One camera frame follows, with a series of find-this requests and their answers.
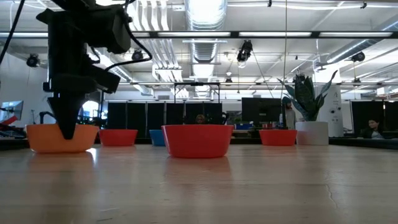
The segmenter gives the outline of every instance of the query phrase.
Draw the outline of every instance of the white planter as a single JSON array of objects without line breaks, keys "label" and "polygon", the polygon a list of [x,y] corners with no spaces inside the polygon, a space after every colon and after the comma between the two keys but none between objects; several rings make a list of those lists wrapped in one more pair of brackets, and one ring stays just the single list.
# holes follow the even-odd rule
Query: white planter
[{"label": "white planter", "polygon": [[329,145],[328,123],[305,121],[296,123],[297,144],[309,146]]}]

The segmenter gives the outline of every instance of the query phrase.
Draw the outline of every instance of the table surface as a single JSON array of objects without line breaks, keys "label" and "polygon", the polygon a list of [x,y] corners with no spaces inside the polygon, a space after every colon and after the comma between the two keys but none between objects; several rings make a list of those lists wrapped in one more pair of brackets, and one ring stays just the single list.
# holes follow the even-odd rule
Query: table surface
[{"label": "table surface", "polygon": [[397,223],[398,154],[345,146],[231,145],[0,152],[0,223]]}]

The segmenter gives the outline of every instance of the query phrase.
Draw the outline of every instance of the black monitor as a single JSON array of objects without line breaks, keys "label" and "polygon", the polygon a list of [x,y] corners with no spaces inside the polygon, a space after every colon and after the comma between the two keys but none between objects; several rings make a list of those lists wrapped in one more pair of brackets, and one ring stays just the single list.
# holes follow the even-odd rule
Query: black monitor
[{"label": "black monitor", "polygon": [[279,121],[282,113],[279,98],[242,98],[242,120],[254,123]]},{"label": "black monitor", "polygon": [[1,110],[0,110],[0,121],[7,120],[13,116],[16,116],[17,120],[20,121],[22,118],[23,107],[24,107],[24,102],[22,100],[3,102],[1,104]]}]

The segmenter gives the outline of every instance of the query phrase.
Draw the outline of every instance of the snake plant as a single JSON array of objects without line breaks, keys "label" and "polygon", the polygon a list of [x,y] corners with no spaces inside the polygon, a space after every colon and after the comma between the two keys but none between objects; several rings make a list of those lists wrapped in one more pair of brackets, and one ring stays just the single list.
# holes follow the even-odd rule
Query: snake plant
[{"label": "snake plant", "polygon": [[294,88],[279,80],[285,86],[287,96],[292,100],[294,107],[303,115],[305,121],[316,121],[320,108],[325,102],[327,91],[331,86],[331,81],[334,79],[337,71],[331,76],[331,80],[326,83],[318,96],[315,96],[315,89],[313,87],[312,78],[306,77],[304,81],[296,76]]}]

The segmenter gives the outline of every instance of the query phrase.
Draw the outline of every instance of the red bowl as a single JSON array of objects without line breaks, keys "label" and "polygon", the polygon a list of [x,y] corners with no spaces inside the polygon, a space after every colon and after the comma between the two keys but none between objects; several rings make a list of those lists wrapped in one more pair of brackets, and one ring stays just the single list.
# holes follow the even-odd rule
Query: red bowl
[{"label": "red bowl", "polygon": [[166,125],[162,126],[169,154],[179,158],[223,157],[228,151],[232,125]]},{"label": "red bowl", "polygon": [[293,146],[297,130],[260,130],[261,142],[265,146]]},{"label": "red bowl", "polygon": [[132,146],[136,141],[138,130],[102,129],[99,138],[103,146]]},{"label": "red bowl", "polygon": [[26,126],[30,148],[38,153],[84,152],[94,144],[98,127],[77,124],[71,140],[65,140],[57,124]]}]

